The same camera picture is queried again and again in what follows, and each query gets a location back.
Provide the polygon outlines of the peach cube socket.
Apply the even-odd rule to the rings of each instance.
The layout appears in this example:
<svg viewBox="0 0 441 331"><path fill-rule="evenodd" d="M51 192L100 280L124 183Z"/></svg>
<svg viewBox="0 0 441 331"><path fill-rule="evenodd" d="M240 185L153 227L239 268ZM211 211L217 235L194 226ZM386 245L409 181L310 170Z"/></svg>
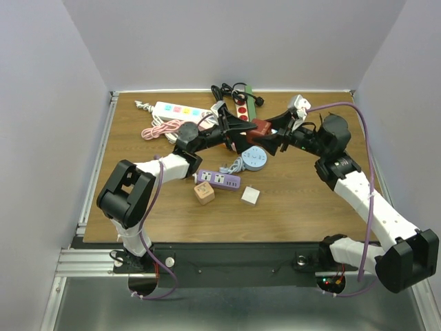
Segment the peach cube socket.
<svg viewBox="0 0 441 331"><path fill-rule="evenodd" d="M215 199L214 189L207 181L196 185L194 187L194 193L201 205L206 205Z"/></svg>

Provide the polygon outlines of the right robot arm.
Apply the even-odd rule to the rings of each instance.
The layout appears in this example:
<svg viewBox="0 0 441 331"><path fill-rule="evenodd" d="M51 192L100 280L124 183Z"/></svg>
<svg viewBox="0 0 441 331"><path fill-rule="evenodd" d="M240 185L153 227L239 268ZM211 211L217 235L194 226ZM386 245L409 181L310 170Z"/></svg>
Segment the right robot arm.
<svg viewBox="0 0 441 331"><path fill-rule="evenodd" d="M344 199L367 224L367 234L379 242L371 245L343 234L320 242L317 261L325 269L346 264L359 272L377 276L392 293L399 293L433 276L437 269L440 240L432 230L421 230L407 221L374 188L361 167L347 153L349 125L337 114L329 114L319 127L305 122L305 110L294 108L267 120L269 133L254 142L274 155L294 146L318 157L314 167L319 178Z"/></svg>

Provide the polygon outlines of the dark red cube socket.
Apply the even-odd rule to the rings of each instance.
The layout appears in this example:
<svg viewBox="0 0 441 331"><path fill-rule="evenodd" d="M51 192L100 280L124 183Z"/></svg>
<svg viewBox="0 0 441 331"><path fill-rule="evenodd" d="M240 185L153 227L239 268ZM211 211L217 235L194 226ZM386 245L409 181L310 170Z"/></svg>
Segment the dark red cube socket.
<svg viewBox="0 0 441 331"><path fill-rule="evenodd" d="M256 139L271 134L271 123L262 119L252 119L252 123L256 125L256 128L246 133L246 140L252 145L261 146Z"/></svg>

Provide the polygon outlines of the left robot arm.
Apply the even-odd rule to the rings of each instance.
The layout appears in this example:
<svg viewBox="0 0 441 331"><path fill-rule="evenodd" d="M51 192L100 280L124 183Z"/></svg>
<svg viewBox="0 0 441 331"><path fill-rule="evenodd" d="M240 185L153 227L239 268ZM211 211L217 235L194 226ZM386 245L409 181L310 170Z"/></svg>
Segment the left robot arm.
<svg viewBox="0 0 441 331"><path fill-rule="evenodd" d="M235 117L223 106L218 110L217 124L206 130L200 130L197 123L182 124L174 149L166 157L144 163L127 159L117 163L96 198L96 205L114 224L129 262L137 271L147 271L153 265L152 243L143 223L161 186L192 176L202 162L196 154L201 150L221 144L238 153L248 149L246 133L256 128L255 123Z"/></svg>

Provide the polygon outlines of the light blue round socket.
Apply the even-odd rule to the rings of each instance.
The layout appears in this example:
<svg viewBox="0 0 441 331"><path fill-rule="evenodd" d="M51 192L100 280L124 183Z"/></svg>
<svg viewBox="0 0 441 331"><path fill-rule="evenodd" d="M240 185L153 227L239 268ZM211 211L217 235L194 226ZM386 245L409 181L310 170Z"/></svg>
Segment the light blue round socket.
<svg viewBox="0 0 441 331"><path fill-rule="evenodd" d="M252 146L246 151L241 153L241 159L243 161L243 167L250 171L262 170L267 163L266 152L258 146Z"/></svg>

